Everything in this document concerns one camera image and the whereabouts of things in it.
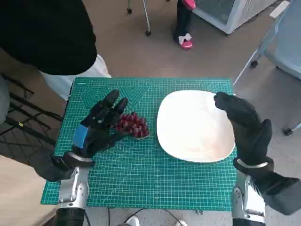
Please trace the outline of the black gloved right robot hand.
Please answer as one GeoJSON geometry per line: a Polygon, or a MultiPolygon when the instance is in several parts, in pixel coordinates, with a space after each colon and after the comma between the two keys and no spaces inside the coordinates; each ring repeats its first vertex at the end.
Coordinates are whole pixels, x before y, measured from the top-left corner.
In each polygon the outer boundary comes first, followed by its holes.
{"type": "Polygon", "coordinates": [[[217,92],[214,101],[232,124],[237,157],[250,166],[265,162],[272,137],[271,120],[261,120],[255,107],[237,96],[217,92]]]}

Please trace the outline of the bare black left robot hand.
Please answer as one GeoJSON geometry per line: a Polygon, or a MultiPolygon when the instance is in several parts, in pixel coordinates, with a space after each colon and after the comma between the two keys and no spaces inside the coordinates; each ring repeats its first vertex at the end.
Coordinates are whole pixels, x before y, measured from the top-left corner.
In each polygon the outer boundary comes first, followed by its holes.
{"type": "Polygon", "coordinates": [[[110,134],[110,129],[117,124],[128,104],[126,97],[115,103],[118,97],[119,91],[114,89],[98,101],[80,122],[73,136],[72,150],[75,154],[93,158],[98,151],[113,147],[124,137],[122,132],[110,134]]]}

